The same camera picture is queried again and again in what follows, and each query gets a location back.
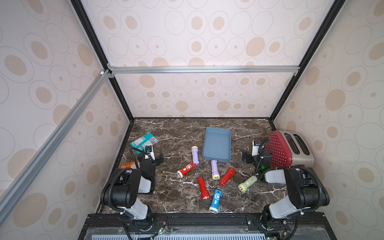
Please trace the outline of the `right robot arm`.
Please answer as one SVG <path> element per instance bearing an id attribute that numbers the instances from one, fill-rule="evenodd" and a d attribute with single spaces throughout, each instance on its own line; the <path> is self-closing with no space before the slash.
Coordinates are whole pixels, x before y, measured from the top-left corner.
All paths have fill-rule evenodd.
<path id="1" fill-rule="evenodd" d="M 269 151 L 264 155 L 242 153 L 242 161 L 253 164 L 256 174 L 238 186 L 242 193 L 245 193 L 258 180 L 271 184 L 283 184 L 287 187 L 287 196 L 264 207 L 259 222 L 265 229 L 271 227 L 273 221 L 313 213 L 330 203 L 326 188 L 312 168 L 290 166 L 267 169 L 271 159 L 272 153 Z"/>

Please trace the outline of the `light green flashlight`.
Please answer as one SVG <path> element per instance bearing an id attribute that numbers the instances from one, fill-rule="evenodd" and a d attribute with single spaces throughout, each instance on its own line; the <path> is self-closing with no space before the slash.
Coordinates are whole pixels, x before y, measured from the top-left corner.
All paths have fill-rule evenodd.
<path id="1" fill-rule="evenodd" d="M 238 185 L 239 190 L 242 193 L 245 193 L 253 184 L 257 182 L 258 178 L 256 176 L 251 176 L 246 181 Z"/>

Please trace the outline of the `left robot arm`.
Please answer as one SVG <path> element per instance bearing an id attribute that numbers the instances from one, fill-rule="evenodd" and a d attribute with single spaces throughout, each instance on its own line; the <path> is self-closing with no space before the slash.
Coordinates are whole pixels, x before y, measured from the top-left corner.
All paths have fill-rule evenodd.
<path id="1" fill-rule="evenodd" d="M 113 170 L 105 184 L 100 202 L 118 212 L 123 220 L 152 221 L 151 208 L 138 195 L 152 194 L 156 187 L 156 167 L 164 162 L 162 152 L 156 157 L 152 150 L 140 152 L 132 163 Z"/>

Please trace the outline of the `red flashlight white logo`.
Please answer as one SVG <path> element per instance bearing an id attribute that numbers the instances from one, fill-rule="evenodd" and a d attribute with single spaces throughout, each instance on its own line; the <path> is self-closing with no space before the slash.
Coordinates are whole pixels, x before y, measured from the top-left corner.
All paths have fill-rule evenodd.
<path id="1" fill-rule="evenodd" d="M 188 173 L 194 167 L 195 167 L 195 164 L 193 162 L 187 164 L 184 168 L 177 171 L 178 177 L 183 178 L 186 175 L 186 173 Z"/>

